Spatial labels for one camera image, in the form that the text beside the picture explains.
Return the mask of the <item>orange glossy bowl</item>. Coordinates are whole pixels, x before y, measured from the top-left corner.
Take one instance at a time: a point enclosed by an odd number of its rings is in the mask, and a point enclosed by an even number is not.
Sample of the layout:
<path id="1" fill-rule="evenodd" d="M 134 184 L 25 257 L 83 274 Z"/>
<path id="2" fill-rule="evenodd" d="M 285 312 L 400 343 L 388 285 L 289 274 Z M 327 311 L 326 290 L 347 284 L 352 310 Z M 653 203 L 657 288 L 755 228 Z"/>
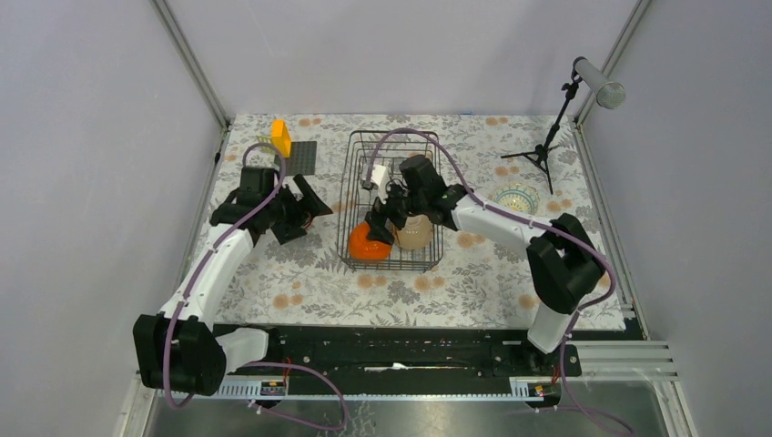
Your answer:
<path id="1" fill-rule="evenodd" d="M 368 239 L 371 228 L 366 222 L 357 225 L 350 234 L 349 253 L 354 259 L 365 261 L 385 260 L 391 255 L 392 245 Z"/>

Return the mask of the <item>beige bowl with leaf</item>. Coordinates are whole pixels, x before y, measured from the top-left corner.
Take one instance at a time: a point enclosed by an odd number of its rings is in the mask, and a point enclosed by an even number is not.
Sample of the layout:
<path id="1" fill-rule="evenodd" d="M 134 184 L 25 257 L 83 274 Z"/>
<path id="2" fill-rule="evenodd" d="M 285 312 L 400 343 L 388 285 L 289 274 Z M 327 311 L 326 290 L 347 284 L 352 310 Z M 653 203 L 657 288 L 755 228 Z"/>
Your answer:
<path id="1" fill-rule="evenodd" d="M 432 227 L 433 224 L 425 215 L 408 217 L 401 229 L 394 230 L 395 241 L 401 249 L 423 249 L 432 240 Z"/>

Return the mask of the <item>yellow dotted white bowl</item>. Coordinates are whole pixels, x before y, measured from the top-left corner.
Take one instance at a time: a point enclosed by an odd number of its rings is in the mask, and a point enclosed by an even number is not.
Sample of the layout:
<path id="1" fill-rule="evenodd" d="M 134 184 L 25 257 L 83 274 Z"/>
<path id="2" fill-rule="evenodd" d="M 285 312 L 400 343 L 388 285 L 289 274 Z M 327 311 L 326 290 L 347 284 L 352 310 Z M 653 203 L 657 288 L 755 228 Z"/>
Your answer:
<path id="1" fill-rule="evenodd" d="M 537 189 L 522 183 L 512 183 L 498 187 L 491 195 L 496 203 L 529 215 L 535 215 L 540 205 Z"/>

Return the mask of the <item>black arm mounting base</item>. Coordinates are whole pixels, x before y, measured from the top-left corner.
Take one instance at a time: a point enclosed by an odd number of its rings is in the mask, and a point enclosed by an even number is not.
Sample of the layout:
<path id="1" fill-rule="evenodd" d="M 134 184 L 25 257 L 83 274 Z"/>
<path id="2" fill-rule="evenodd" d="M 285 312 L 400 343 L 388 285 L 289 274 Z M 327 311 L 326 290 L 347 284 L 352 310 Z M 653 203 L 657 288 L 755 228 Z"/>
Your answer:
<path id="1" fill-rule="evenodd" d="M 269 347 L 259 365 L 228 376 L 270 376 L 291 395 L 329 394 L 303 371 L 309 367 L 345 395 L 502 394 L 511 377 L 551 380 L 565 367 L 578 377 L 586 365 L 576 347 L 543 354 L 526 343 L 525 330 L 403 327 L 266 326 Z"/>

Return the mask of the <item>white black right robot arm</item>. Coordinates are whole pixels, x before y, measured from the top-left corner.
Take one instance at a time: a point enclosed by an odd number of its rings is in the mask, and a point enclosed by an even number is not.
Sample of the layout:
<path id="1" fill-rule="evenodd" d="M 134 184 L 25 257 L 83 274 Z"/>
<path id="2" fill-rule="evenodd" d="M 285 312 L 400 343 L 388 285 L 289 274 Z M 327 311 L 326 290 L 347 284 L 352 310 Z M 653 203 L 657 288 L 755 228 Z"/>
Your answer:
<path id="1" fill-rule="evenodd" d="M 526 257 L 541 306 L 522 361 L 530 373 L 546 374 L 558 362 L 557 348 L 579 304 L 606 272 L 582 224 L 570 214 L 549 221 L 518 216 L 463 184 L 446 184 L 425 156 L 405 159 L 399 171 L 401 178 L 393 179 L 386 167 L 372 163 L 362 173 L 362 188 L 376 194 L 365 219 L 368 238 L 393 244 L 389 225 L 403 229 L 408 219 L 424 216 L 435 226 L 483 236 Z"/>

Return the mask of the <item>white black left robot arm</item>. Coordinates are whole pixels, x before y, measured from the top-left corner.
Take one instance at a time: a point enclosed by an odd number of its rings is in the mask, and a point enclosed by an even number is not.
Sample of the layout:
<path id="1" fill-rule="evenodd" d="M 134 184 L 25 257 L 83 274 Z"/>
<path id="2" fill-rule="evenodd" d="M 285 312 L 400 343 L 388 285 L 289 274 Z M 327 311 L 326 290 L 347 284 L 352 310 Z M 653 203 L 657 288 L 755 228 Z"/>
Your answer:
<path id="1" fill-rule="evenodd" d="M 237 328 L 216 336 L 214 318 L 238 267 L 259 238 L 271 232 L 286 244 L 332 210 L 302 175 L 294 194 L 275 168 L 245 167 L 239 185 L 212 213 L 205 248 L 173 296 L 155 315 L 133 327 L 138 372 L 144 386 L 215 394 L 225 375 L 246 364 L 270 374 L 282 362 L 280 346 L 261 329 Z"/>

